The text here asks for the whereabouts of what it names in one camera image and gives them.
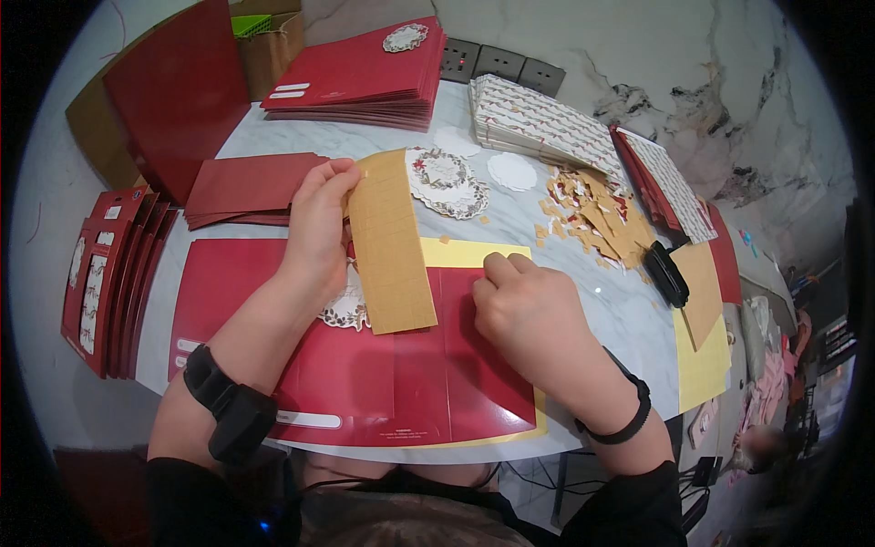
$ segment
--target green basket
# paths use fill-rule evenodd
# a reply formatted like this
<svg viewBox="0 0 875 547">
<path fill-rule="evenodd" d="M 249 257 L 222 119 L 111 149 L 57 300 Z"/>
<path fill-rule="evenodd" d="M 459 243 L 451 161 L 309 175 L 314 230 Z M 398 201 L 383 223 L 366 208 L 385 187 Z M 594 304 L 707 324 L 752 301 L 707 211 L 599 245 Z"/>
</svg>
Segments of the green basket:
<svg viewBox="0 0 875 547">
<path fill-rule="evenodd" d="M 270 32 L 270 15 L 241 15 L 231 18 L 231 30 L 235 38 L 248 38 L 253 34 Z"/>
</svg>

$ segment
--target power socket panel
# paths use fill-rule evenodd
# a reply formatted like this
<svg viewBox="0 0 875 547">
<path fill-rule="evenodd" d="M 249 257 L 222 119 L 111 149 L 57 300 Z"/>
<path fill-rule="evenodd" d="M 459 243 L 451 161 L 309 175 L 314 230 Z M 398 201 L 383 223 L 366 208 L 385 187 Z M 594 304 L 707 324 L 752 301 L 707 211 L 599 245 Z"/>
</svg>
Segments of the power socket panel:
<svg viewBox="0 0 875 547">
<path fill-rule="evenodd" d="M 440 65 L 441 80 L 460 83 L 471 81 L 479 54 L 480 44 L 453 38 L 446 39 L 444 59 Z"/>
<path fill-rule="evenodd" d="M 483 74 L 495 74 L 505 80 L 516 82 L 520 77 L 522 64 L 526 58 L 519 53 L 509 52 L 492 46 L 481 46 L 474 78 Z"/>
<path fill-rule="evenodd" d="M 542 60 L 527 57 L 522 64 L 520 78 L 517 81 L 521 86 L 534 89 L 538 93 L 556 98 L 562 80 L 565 79 L 565 71 L 562 68 L 549 65 Z"/>
</svg>

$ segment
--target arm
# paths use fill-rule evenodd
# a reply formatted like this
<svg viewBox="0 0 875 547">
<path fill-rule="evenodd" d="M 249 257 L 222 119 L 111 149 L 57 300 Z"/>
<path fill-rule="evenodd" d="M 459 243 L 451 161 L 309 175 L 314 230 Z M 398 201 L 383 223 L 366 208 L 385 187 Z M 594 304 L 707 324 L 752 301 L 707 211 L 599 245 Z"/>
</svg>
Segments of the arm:
<svg viewBox="0 0 875 547">
<path fill-rule="evenodd" d="M 574 282 L 516 254 L 493 253 L 483 267 L 486 277 L 472 288 L 480 333 L 594 433 L 626 427 L 638 410 L 637 391 L 592 335 Z M 568 340 L 576 340 L 572 352 Z M 674 461 L 669 432 L 656 410 L 627 442 L 591 441 L 591 446 L 605 469 L 617 475 L 640 475 Z"/>
<path fill-rule="evenodd" d="M 207 343 L 222 372 L 265 395 L 273 393 L 307 327 L 347 280 L 341 199 L 359 181 L 352 159 L 315 167 L 291 206 L 289 243 L 276 274 L 255 291 Z M 207 449 L 215 429 L 209 410 L 177 374 L 158 406 L 149 459 L 183 459 L 219 472 Z"/>
</svg>

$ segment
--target black wristband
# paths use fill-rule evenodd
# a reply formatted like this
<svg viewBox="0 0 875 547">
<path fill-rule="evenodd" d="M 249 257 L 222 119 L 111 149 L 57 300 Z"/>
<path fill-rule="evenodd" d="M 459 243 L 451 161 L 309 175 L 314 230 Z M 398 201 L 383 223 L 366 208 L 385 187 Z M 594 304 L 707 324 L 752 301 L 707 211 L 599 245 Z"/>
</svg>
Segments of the black wristband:
<svg viewBox="0 0 875 547">
<path fill-rule="evenodd" d="M 648 385 L 641 380 L 638 376 L 629 372 L 626 367 L 618 360 L 609 350 L 605 347 L 605 351 L 608 355 L 611 356 L 611 359 L 614 363 L 619 367 L 619 369 L 623 372 L 623 375 L 629 380 L 629 382 L 635 384 L 635 388 L 638 389 L 638 401 L 640 404 L 638 405 L 638 411 L 635 412 L 635 416 L 632 418 L 632 421 L 629 422 L 629 425 L 624 427 L 623 429 L 617 431 L 616 433 L 611 433 L 610 435 L 598 435 L 597 433 L 593 433 L 586 427 L 585 424 L 580 422 L 577 423 L 580 425 L 580 428 L 583 431 L 586 431 L 586 434 L 590 436 L 590 438 L 600 445 L 620 445 L 625 443 L 630 438 L 634 437 L 638 431 L 641 430 L 641 427 L 644 426 L 644 422 L 647 421 L 648 415 L 650 414 L 650 388 Z"/>
</svg>

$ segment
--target black stapler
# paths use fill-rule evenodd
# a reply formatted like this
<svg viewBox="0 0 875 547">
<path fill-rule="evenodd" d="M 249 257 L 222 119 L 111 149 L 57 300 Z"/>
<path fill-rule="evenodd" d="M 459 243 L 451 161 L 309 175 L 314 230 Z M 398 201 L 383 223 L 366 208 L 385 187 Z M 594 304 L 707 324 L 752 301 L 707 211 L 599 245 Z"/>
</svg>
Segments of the black stapler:
<svg viewBox="0 0 875 547">
<path fill-rule="evenodd" d="M 687 304 L 690 288 L 662 243 L 654 242 L 650 246 L 644 254 L 644 267 L 654 279 L 656 288 L 672 306 L 683 308 Z"/>
</svg>

